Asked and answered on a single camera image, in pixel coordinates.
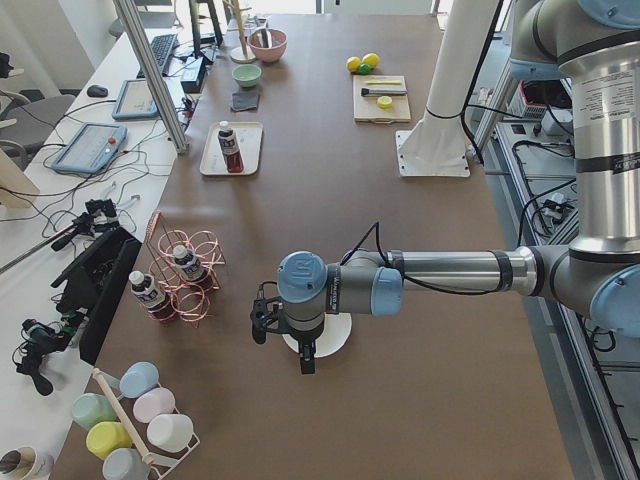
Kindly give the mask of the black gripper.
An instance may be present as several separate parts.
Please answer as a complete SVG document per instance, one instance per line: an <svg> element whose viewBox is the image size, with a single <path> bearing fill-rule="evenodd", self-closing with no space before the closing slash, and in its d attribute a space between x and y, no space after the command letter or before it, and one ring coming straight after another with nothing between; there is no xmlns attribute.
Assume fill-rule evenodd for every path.
<svg viewBox="0 0 640 480"><path fill-rule="evenodd" d="M298 342L301 374L315 373L316 336L314 334L296 334Z"/></svg>

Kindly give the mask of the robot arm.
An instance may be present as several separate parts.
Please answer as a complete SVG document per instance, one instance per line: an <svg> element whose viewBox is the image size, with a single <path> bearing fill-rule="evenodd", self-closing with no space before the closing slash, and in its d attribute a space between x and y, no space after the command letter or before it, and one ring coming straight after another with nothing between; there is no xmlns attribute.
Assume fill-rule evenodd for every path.
<svg viewBox="0 0 640 480"><path fill-rule="evenodd" d="M299 251L279 265L278 296L256 303L252 335L297 343L315 369L327 316L396 314L410 286L458 295L513 290L553 299L597 326L639 333L639 5L519 1L510 70L520 80L572 85L579 232L567 245L512 251L367 252L338 263Z"/></svg>

